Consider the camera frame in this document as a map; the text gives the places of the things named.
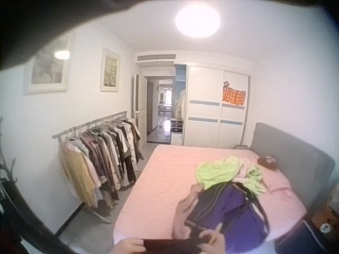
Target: air conditioning vent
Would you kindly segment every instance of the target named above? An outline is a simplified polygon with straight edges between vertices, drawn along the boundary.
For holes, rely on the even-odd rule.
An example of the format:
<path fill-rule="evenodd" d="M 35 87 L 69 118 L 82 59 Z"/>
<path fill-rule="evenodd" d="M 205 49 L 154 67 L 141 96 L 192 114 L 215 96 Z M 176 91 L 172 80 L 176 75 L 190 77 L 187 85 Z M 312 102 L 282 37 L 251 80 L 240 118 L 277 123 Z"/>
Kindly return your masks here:
<path fill-rule="evenodd" d="M 162 60 L 162 59 L 175 59 L 175 54 L 164 54 L 164 55 L 146 55 L 146 56 L 138 56 L 138 61 L 146 61 L 146 60 Z"/>

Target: picture frame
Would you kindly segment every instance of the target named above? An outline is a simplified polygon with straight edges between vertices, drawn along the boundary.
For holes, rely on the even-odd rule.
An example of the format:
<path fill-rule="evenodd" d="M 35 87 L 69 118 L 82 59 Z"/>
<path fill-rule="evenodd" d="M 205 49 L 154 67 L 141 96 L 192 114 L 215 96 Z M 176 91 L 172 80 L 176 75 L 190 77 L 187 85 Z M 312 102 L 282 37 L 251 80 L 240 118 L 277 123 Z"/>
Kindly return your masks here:
<path fill-rule="evenodd" d="M 100 72 L 101 92 L 119 91 L 120 60 L 119 54 L 114 53 L 108 48 L 103 48 Z"/>
<path fill-rule="evenodd" d="M 47 43 L 26 63 L 24 94 L 67 91 L 73 40 L 73 33 L 62 34 Z M 61 51 L 66 54 L 62 58 L 67 57 L 68 51 L 68 59 L 56 57 L 56 52 Z"/>

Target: metal clothing rail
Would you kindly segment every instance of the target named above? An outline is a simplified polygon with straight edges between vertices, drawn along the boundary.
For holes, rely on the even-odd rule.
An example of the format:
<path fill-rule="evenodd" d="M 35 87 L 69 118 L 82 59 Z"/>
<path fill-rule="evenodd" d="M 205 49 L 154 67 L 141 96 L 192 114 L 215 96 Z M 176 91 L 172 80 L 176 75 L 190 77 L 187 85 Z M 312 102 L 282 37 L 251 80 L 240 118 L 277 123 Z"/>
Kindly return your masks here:
<path fill-rule="evenodd" d="M 119 112 L 119 113 L 115 113 L 113 115 L 108 115 L 108 116 L 105 116 L 105 117 L 102 117 L 102 118 L 99 118 L 99 119 L 95 119 L 95 120 L 92 120 L 92 121 L 80 124 L 78 126 L 69 128 L 69 129 L 67 129 L 65 131 L 61 131 L 60 133 L 53 135 L 52 138 L 53 139 L 58 139 L 59 144 L 62 144 L 63 140 L 62 140 L 61 137 L 63 135 L 69 134 L 71 132 L 76 132 L 76 130 L 79 130 L 79 129 L 84 128 L 84 127 L 90 128 L 92 125 L 96 125 L 98 123 L 99 124 L 103 124 L 105 122 L 110 122 L 110 121 L 113 121 L 113 120 L 120 120 L 120 119 L 127 119 L 127 111 L 122 111 L 122 112 Z M 111 222 L 109 220 L 107 220 L 106 218 L 102 217 L 101 215 L 96 213 L 94 210 L 92 210 L 90 208 L 87 208 L 87 209 L 89 210 L 89 212 L 93 213 L 95 216 L 97 216 L 99 219 L 101 219 L 105 223 L 111 224 Z"/>
<path fill-rule="evenodd" d="M 104 123 L 104 122 L 109 122 L 109 121 L 112 121 L 112 120 L 126 119 L 126 118 L 127 118 L 127 111 L 122 111 L 122 112 L 119 112 L 119 113 L 115 113 L 113 115 L 108 115 L 108 116 L 105 116 L 105 117 L 102 117 L 102 118 L 99 118 L 99 119 L 95 119 L 95 120 L 80 124 L 80 125 L 72 127 L 72 128 L 69 128 L 65 131 L 62 131 L 58 134 L 53 135 L 52 138 L 53 139 L 59 139 L 65 134 L 75 132 L 76 130 L 79 130 L 83 127 L 90 127 L 91 125 L 96 124 L 96 123 Z"/>

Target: bed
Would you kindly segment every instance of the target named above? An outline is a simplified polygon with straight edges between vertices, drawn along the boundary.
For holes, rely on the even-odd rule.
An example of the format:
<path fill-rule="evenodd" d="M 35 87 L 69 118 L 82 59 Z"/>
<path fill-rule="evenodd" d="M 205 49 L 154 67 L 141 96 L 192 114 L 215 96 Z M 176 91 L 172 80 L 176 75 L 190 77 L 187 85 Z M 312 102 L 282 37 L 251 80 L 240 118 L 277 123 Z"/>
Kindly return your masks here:
<path fill-rule="evenodd" d="M 327 154 L 263 123 L 257 124 L 249 150 L 158 146 L 119 214 L 114 243 L 127 237 L 170 239 L 176 206 L 197 182 L 197 164 L 230 155 L 252 162 L 259 156 L 277 158 L 280 171 L 260 168 L 267 185 L 258 197 L 270 223 L 267 241 L 297 224 L 334 167 Z"/>

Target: human hand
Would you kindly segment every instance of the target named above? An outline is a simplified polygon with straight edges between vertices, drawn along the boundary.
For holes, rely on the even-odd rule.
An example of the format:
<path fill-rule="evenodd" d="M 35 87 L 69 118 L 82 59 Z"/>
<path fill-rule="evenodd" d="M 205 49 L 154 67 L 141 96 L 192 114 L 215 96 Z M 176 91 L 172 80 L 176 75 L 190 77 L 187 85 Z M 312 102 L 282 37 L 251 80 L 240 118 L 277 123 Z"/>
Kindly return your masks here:
<path fill-rule="evenodd" d="M 200 238 L 209 235 L 215 240 L 212 244 L 201 243 L 198 247 L 206 254 L 225 254 L 225 237 L 221 233 L 215 233 L 213 230 L 204 230 L 199 234 Z"/>
<path fill-rule="evenodd" d="M 127 238 L 118 242 L 114 247 L 111 254 L 132 254 L 146 251 L 144 241 L 138 238 Z"/>

